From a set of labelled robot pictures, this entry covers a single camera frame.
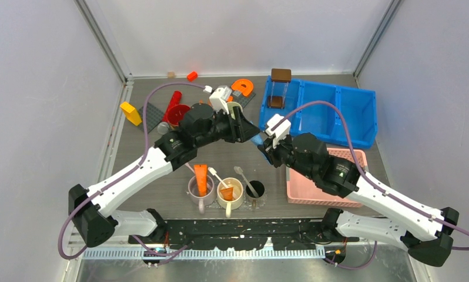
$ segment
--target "red cylinder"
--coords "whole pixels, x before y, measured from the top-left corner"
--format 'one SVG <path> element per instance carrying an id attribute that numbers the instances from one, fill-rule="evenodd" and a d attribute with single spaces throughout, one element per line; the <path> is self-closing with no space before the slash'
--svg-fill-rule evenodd
<path id="1" fill-rule="evenodd" d="M 166 122 L 167 121 L 167 113 L 170 111 L 170 109 L 176 105 L 179 105 L 181 102 L 181 97 L 183 94 L 179 91 L 174 91 L 174 94 L 172 95 L 172 98 L 170 99 L 169 106 L 167 106 L 167 109 L 165 110 L 165 113 L 163 114 L 162 121 Z"/>
<path id="2" fill-rule="evenodd" d="M 185 116 L 185 113 L 188 112 L 188 110 L 190 110 L 190 107 L 183 104 L 172 107 L 167 112 L 167 121 L 172 127 L 178 126 L 179 122 L 183 120 L 183 117 Z"/>

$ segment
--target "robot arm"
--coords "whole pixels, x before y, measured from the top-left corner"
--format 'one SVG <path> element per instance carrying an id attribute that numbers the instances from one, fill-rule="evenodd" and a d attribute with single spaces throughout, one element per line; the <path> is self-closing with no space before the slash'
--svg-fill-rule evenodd
<path id="1" fill-rule="evenodd" d="M 132 212 L 119 211 L 117 208 L 149 183 L 194 159 L 198 148 L 218 140 L 242 143 L 260 132 L 258 127 L 245 119 L 241 108 L 226 103 L 230 91 L 229 87 L 221 86 L 212 93 L 209 99 L 214 109 L 207 104 L 193 105 L 179 126 L 163 135 L 148 150 L 144 162 L 140 157 L 88 189 L 79 184 L 70 189 L 69 214 L 88 197 L 99 193 L 109 183 L 139 166 L 111 189 L 96 196 L 73 218 L 75 227 L 88 247 L 96 247 L 117 235 L 135 234 L 159 240 L 165 233 L 165 222 L 155 210 Z"/>
<path id="2" fill-rule="evenodd" d="M 274 131 L 272 128 L 283 117 L 275 115 L 267 125 L 269 135 L 258 145 L 274 167 L 286 165 L 312 180 L 328 194 L 362 203 L 385 215 L 386 219 L 361 217 L 340 209 L 328 209 L 323 218 L 330 237 L 362 237 L 392 244 L 423 263 L 442 266 L 451 252 L 452 229 L 437 223 L 441 219 L 457 224 L 459 214 L 451 208 L 442 210 L 418 203 L 375 179 L 366 176 L 386 192 L 382 193 L 364 179 L 355 164 L 330 156 L 326 144 L 311 133 L 292 138 L 288 135 L 290 122 L 286 120 Z M 397 196 L 405 202 L 432 215 L 428 219 L 388 197 Z"/>

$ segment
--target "blue plastic bin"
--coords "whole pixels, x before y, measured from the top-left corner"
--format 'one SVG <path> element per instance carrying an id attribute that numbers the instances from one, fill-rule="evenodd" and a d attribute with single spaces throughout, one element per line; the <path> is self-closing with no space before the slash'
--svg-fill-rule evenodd
<path id="1" fill-rule="evenodd" d="M 280 114 L 282 116 L 286 116 L 289 112 L 299 106 L 299 92 L 300 92 L 300 80 L 293 79 L 289 84 L 288 88 L 286 89 L 286 95 L 284 99 L 285 107 L 284 109 L 271 109 L 266 106 L 267 97 L 271 96 L 283 96 L 285 83 L 271 81 L 271 76 L 267 78 L 266 81 L 266 90 L 264 92 L 264 98 L 262 99 L 261 111 L 259 116 L 259 128 L 260 130 L 266 130 L 266 123 L 267 121 L 272 118 L 275 114 Z M 290 122 L 292 123 L 292 127 L 290 128 L 291 135 L 297 135 L 299 131 L 299 122 L 296 120 L 297 115 L 294 115 L 290 118 Z"/>
<path id="2" fill-rule="evenodd" d="M 341 88 L 339 109 L 347 122 L 354 147 L 370 148 L 378 132 L 375 92 L 356 88 Z M 333 135 L 336 144 L 347 146 L 345 131 L 339 119 L 339 130 Z"/>
<path id="3" fill-rule="evenodd" d="M 374 91 L 292 79 L 286 95 L 285 108 L 269 109 L 266 107 L 266 99 L 272 91 L 273 83 L 270 78 L 269 76 L 266 82 L 260 109 L 259 128 L 261 130 L 266 129 L 266 122 L 275 113 L 284 116 L 305 103 L 323 100 L 330 102 L 341 111 L 347 122 L 354 147 L 368 149 L 373 145 L 378 132 Z M 283 83 L 275 83 L 273 96 L 281 96 L 283 87 Z M 310 106 L 294 115 L 290 121 L 292 136 L 310 132 L 327 143 L 347 146 L 342 122 L 335 111 L 327 106 Z"/>

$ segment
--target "white wall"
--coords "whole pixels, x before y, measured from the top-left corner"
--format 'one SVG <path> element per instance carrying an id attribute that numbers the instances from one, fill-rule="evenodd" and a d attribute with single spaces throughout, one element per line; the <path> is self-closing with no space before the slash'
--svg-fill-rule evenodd
<path id="1" fill-rule="evenodd" d="M 133 76 L 352 73 L 389 2 L 88 0 Z"/>
<path id="2" fill-rule="evenodd" d="M 469 1 L 404 1 L 359 81 L 377 91 L 377 141 L 394 188 L 455 208 L 469 229 Z M 433 272 L 469 281 L 469 252 L 453 251 Z"/>
<path id="3" fill-rule="evenodd" d="M 96 180 L 122 85 L 73 1 L 0 0 L 0 281 L 59 281 L 68 190 Z"/>

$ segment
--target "pink plastic basket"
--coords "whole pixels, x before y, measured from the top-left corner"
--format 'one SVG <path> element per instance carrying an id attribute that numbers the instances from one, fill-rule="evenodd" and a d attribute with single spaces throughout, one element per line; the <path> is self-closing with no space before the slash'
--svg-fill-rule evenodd
<path id="1" fill-rule="evenodd" d="M 328 149 L 330 155 L 343 157 L 353 162 L 352 155 L 348 149 Z M 354 150 L 357 160 L 362 168 L 366 168 L 366 154 L 362 150 Z M 318 204 L 321 206 L 335 207 L 362 207 L 363 205 L 338 196 L 332 196 L 317 188 L 312 180 L 307 179 L 293 169 L 287 168 L 286 194 L 291 204 Z"/>

